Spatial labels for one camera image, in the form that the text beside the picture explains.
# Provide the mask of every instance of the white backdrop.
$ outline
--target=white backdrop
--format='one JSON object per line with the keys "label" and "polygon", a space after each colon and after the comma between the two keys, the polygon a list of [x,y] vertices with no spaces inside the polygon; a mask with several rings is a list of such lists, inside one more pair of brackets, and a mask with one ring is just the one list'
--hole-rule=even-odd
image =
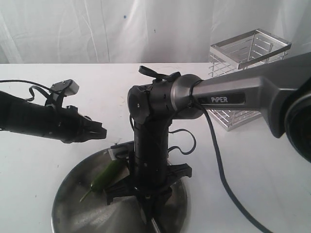
{"label": "white backdrop", "polygon": [[0,63],[206,62],[262,28],[311,51],[311,0],[0,0]]}

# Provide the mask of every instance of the metal wire basket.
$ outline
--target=metal wire basket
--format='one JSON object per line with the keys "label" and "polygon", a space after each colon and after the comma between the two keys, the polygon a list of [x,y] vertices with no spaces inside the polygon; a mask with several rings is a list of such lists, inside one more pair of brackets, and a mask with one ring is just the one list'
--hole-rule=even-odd
{"label": "metal wire basket", "polygon": [[[221,41],[210,46],[209,76],[212,78],[233,73],[240,69],[256,67],[265,63],[283,60],[291,42],[262,29]],[[256,111],[209,110],[227,131],[261,116]]]}

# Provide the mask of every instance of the white table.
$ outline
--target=white table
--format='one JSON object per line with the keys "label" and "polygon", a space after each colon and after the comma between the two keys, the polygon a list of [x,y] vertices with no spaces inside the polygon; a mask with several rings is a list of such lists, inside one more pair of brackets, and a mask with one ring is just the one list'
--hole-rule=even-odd
{"label": "white table", "polygon": [[[207,77],[208,64],[146,64],[161,73],[180,71]],[[65,98],[81,114],[101,121],[106,140],[81,144],[0,132],[0,232],[50,233],[56,191],[70,170],[89,155],[114,143],[133,140],[128,120],[127,92],[133,85],[150,83],[138,73],[139,64],[24,64],[0,65],[0,79],[25,79],[47,86],[74,79],[77,95]],[[29,97],[28,85],[1,83],[0,90]],[[37,94],[36,103],[44,104]],[[214,123],[227,180],[245,208],[276,233],[311,232],[311,164],[295,152],[286,136],[274,138],[262,118],[226,132]],[[190,196],[189,233],[259,232],[232,203],[218,174],[205,118],[176,120],[172,129],[192,131],[195,152],[170,155],[174,164],[188,163]],[[186,133],[170,136],[184,150],[192,139]]]}

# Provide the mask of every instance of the green vegetable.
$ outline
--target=green vegetable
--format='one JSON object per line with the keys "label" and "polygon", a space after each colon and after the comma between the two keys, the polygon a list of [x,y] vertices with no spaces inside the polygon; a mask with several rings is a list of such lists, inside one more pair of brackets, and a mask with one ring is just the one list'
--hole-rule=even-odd
{"label": "green vegetable", "polygon": [[107,168],[98,174],[90,185],[90,190],[80,199],[82,202],[91,192],[102,192],[123,170],[126,162],[120,159],[113,160]]}

